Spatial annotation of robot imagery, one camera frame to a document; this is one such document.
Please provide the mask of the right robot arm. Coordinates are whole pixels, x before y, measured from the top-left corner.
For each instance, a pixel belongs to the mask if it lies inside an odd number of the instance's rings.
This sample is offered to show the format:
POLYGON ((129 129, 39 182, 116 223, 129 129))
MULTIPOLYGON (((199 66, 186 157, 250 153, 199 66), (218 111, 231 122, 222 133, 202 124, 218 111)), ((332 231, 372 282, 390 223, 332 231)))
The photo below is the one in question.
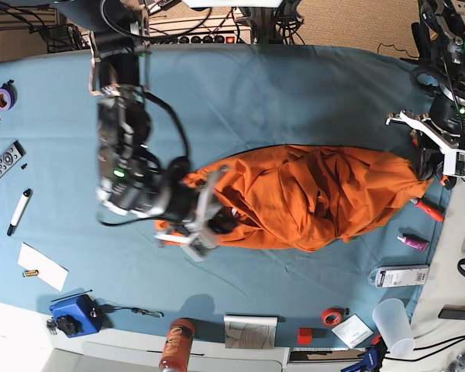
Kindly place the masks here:
POLYGON ((63 15, 88 31, 91 70, 88 90, 98 98, 98 200, 118 215, 167 223, 157 238, 191 248, 212 249, 217 237, 236 228, 236 220, 215 197, 224 174, 212 172, 191 188, 191 149, 181 120, 165 101, 150 93, 140 58, 169 35, 150 28, 145 1, 57 1, 63 15), (163 109, 184 145, 167 166, 147 147, 152 121, 146 104, 163 109))

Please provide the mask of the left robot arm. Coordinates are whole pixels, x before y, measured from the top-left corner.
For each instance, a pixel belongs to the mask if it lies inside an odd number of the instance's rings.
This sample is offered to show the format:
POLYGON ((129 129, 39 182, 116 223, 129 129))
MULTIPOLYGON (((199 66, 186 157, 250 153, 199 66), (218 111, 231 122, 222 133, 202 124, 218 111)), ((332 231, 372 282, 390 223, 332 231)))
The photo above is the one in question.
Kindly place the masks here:
POLYGON ((465 181, 465 1, 420 1, 412 25, 418 56, 409 79, 432 99, 427 113, 391 113, 387 124, 406 125, 418 147, 417 174, 452 189, 465 181))

